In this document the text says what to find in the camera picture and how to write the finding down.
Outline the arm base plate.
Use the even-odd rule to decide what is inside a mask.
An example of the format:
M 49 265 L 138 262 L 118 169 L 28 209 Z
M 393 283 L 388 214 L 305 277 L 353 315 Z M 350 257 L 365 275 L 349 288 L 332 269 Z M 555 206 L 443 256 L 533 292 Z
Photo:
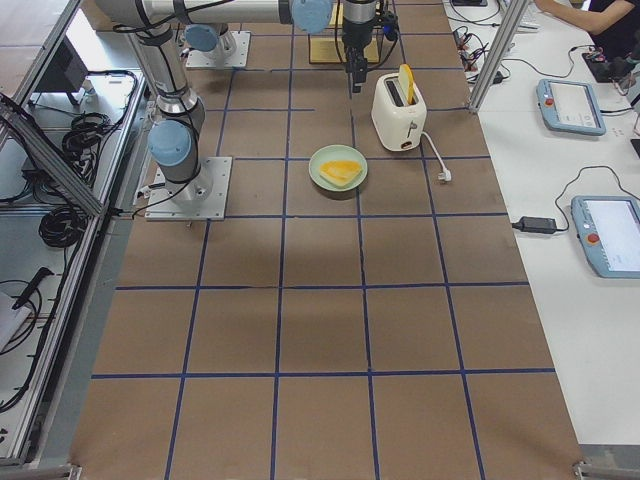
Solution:
M 227 70 L 246 67 L 250 45 L 249 31 L 229 31 L 218 34 L 208 25 L 191 25 L 185 40 L 190 51 L 186 68 L 190 70 Z
M 151 206 L 143 211 L 151 221 L 201 221 L 225 218 L 231 157 L 207 157 L 200 161 L 200 173 L 184 190 L 173 196 L 182 185 L 166 182 L 159 167 L 154 181 L 164 186 L 150 193 Z

